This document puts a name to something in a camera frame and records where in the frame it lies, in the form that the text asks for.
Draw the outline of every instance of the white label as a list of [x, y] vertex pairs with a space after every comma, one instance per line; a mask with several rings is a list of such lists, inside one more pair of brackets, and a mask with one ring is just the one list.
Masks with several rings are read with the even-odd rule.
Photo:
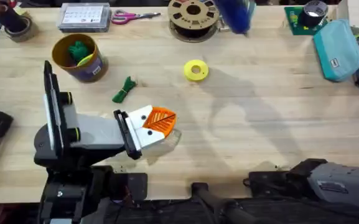
[[338, 63], [338, 60], [336, 58], [331, 60], [330, 63], [331, 63], [331, 66], [333, 66], [333, 68], [337, 68], [340, 66], [340, 64]]
[[98, 66], [94, 71], [92, 72], [93, 75], [96, 75], [98, 72], [100, 72], [100, 66]]
[[68, 6], [62, 23], [99, 23], [102, 12], [103, 6]]

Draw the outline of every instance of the green rope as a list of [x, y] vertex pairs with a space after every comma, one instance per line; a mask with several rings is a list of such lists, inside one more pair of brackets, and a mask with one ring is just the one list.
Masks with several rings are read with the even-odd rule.
[[131, 80], [131, 77], [127, 77], [125, 79], [125, 83], [123, 88], [113, 97], [113, 102], [121, 103], [123, 102], [125, 96], [128, 94], [130, 90], [132, 90], [136, 86], [136, 82]]
[[88, 48], [82, 41], [79, 40], [76, 41], [74, 45], [69, 46], [68, 51], [76, 63], [80, 62], [83, 58], [89, 55]]

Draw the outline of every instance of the cylindrical container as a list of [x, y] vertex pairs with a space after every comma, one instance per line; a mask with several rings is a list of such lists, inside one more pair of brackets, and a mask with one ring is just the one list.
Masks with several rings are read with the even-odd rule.
[[242, 0], [214, 0], [225, 24], [235, 34], [245, 34], [250, 28], [246, 4]]
[[298, 15], [299, 24], [313, 28], [317, 26], [329, 11], [329, 7], [322, 1], [308, 2]]
[[[91, 55], [89, 60], [80, 65], [72, 59], [68, 51], [69, 46], [74, 45], [76, 41], [83, 42]], [[60, 68], [82, 82], [96, 81], [107, 71], [108, 67], [105, 65], [95, 41], [85, 34], [70, 34], [60, 39], [52, 50], [52, 58]]]

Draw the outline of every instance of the filament spool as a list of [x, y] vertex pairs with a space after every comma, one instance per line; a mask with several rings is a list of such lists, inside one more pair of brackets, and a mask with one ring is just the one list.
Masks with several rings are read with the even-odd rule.
[[171, 0], [169, 28], [179, 40], [203, 42], [217, 31], [219, 12], [212, 0]]

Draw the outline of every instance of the white card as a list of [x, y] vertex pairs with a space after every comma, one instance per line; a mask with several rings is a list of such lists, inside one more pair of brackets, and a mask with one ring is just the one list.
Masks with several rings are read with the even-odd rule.
[[99, 23], [102, 12], [103, 6], [68, 6], [62, 23]]

